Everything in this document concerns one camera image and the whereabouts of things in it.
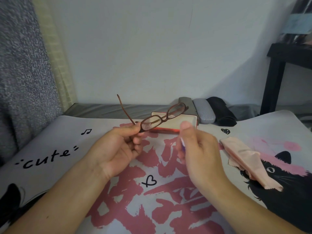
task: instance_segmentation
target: forearm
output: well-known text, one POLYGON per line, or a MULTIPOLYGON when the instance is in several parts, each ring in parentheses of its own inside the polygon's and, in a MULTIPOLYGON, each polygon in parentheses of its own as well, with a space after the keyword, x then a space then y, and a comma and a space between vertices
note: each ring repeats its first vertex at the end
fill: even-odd
POLYGON ((5 233, 74 233, 106 183, 86 156, 5 233))
POLYGON ((241 192, 229 180, 204 188, 203 195, 239 233, 304 233, 241 192))

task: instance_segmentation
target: eyeglasses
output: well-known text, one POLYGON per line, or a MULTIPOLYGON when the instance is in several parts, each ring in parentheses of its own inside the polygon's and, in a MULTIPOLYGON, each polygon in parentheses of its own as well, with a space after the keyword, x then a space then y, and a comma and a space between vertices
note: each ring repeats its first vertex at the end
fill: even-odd
MULTIPOLYGON (((117 94, 120 105, 124 111, 124 113, 127 115, 127 117, 130 119, 130 121, 135 125, 135 122, 131 119, 131 117, 128 115, 128 113, 126 112, 126 110, 123 108, 121 99, 119 97, 119 95, 117 94)), ((157 126, 159 126, 160 124, 162 124, 163 122, 166 122, 170 119, 176 118, 177 116, 180 116, 182 113, 184 113, 186 110, 188 110, 188 107, 184 104, 184 103, 179 103, 179 104, 175 104, 173 106, 171 106, 166 115, 163 117, 160 117, 158 115, 154 115, 154 116, 150 116, 146 119, 144 119, 141 122, 141 130, 140 133, 151 130, 157 126)))

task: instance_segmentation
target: red eyeglass case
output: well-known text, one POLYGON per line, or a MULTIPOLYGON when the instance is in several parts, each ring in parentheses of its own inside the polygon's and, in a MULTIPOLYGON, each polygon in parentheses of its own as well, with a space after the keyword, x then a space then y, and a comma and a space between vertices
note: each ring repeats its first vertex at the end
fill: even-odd
MULTIPOLYGON (((154 116, 154 115, 159 115, 160 117, 163 117, 166 115, 166 113, 152 112, 151 116, 154 116)), ((177 116, 176 118, 170 119, 170 120, 160 124, 158 127, 151 129, 150 132, 166 133, 166 134, 179 134, 180 133, 180 124, 183 121, 188 121, 195 128, 197 128, 197 116, 181 114, 180 116, 177 116)))

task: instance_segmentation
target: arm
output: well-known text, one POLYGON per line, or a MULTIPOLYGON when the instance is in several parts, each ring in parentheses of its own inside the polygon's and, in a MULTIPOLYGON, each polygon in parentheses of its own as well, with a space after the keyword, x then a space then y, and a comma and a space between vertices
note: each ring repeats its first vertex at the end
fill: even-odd
POLYGON ((304 233, 254 202, 230 182, 214 136, 183 122, 180 137, 186 152, 178 139, 178 156, 186 163, 192 182, 237 233, 304 233))
POLYGON ((74 233, 111 177, 142 151, 139 124, 106 133, 5 234, 74 233))

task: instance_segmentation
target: person's left hand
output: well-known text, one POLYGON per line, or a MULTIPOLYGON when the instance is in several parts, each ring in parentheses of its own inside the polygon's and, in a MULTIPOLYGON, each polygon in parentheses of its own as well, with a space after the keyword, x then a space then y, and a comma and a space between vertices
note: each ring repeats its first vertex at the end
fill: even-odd
POLYGON ((114 128, 103 135, 88 151, 86 157, 93 165, 99 165, 105 179, 121 173, 131 160, 143 150, 140 123, 130 127, 114 128))

